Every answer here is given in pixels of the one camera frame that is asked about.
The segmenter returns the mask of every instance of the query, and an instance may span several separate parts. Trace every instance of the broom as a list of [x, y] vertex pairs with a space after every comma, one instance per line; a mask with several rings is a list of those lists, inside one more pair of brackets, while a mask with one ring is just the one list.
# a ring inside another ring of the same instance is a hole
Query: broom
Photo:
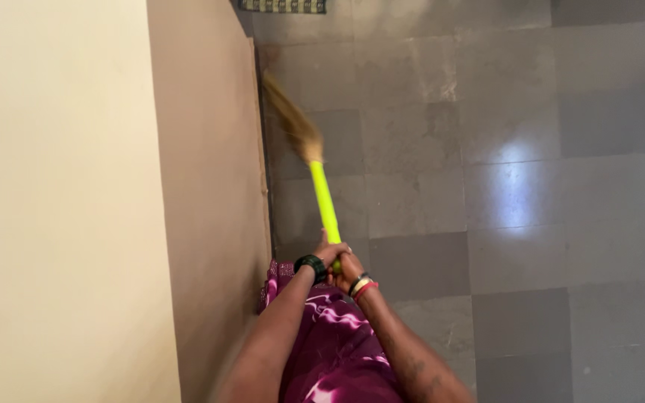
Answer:
[[[338, 244], [342, 241], [340, 240], [340, 231], [337, 229], [333, 199], [330, 197], [322, 164], [323, 136], [318, 128], [305, 117], [300, 108], [283, 94], [268, 71], [263, 73], [263, 87], [268, 101], [273, 105], [280, 118], [280, 124], [292, 149], [310, 168], [315, 195], [318, 197], [322, 226], [327, 230], [327, 242]], [[333, 270], [340, 272], [339, 260], [333, 262]]]

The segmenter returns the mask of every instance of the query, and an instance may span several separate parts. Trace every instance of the hand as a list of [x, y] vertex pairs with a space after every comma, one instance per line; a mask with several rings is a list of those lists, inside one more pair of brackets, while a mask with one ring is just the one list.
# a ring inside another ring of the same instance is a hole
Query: hand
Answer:
[[328, 243], [327, 231], [323, 228], [320, 233], [320, 243], [312, 254], [322, 261], [326, 269], [330, 269], [330, 265], [335, 261], [335, 259], [337, 259], [337, 256], [343, 252], [352, 252], [352, 250], [346, 243]]
[[334, 284], [341, 289], [345, 294], [350, 291], [350, 286], [353, 284], [359, 275], [365, 272], [362, 263], [357, 256], [350, 252], [343, 252], [340, 255], [340, 273], [333, 274], [333, 269], [328, 268], [327, 283]]

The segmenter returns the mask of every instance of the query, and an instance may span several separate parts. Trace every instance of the purple clothing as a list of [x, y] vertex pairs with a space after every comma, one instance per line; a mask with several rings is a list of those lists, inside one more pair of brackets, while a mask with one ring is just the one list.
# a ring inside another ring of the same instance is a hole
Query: purple clothing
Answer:
[[[293, 276], [292, 263], [270, 262], [259, 313]], [[336, 287], [310, 290], [280, 385], [282, 402], [402, 402], [375, 333]]]

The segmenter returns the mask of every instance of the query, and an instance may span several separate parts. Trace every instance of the yellow-green broom handle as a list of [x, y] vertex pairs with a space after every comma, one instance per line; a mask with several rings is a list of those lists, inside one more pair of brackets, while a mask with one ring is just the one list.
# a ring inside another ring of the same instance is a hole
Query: yellow-green broom handle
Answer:
[[[337, 230], [335, 207], [333, 207], [333, 198], [330, 197], [330, 189], [327, 187], [323, 164], [318, 161], [311, 162], [310, 172], [312, 173], [312, 183], [315, 185], [315, 195], [318, 197], [322, 226], [327, 230], [327, 242], [339, 244], [342, 240], [340, 239], [340, 231]], [[333, 271], [340, 272], [339, 260], [333, 262]]]

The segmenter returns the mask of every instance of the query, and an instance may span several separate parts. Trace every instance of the doormat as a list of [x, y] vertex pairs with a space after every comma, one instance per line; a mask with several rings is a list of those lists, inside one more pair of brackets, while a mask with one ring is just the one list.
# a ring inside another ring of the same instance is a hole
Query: doormat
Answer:
[[238, 8], [261, 13], [327, 14], [325, 0], [238, 0]]

